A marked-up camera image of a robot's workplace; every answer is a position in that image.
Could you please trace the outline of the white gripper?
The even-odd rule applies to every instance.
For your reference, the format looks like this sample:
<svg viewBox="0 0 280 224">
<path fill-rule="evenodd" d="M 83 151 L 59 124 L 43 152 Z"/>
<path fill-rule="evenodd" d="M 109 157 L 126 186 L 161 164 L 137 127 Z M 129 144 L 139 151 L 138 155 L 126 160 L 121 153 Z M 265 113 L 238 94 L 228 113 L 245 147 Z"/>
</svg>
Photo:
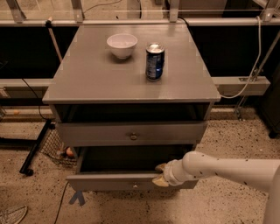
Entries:
<svg viewBox="0 0 280 224">
<path fill-rule="evenodd" d="M 174 159 L 168 163 L 159 164 L 156 166 L 155 170 L 163 172 L 164 174 L 164 176 L 159 175 L 152 180 L 156 186 L 180 186 L 189 180 L 189 175 L 184 170 L 182 159 Z"/>
</svg>

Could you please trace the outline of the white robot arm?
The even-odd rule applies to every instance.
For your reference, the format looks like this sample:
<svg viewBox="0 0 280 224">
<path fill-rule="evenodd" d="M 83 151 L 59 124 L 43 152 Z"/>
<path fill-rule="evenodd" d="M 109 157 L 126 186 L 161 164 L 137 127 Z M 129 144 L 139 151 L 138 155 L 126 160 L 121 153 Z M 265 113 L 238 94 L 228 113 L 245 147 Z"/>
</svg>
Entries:
<svg viewBox="0 0 280 224">
<path fill-rule="evenodd" d="M 181 186 L 185 182 L 217 176 L 269 194 L 263 224 L 280 224 L 280 160 L 217 158 L 198 151 L 156 166 L 161 173 L 156 186 Z"/>
</svg>

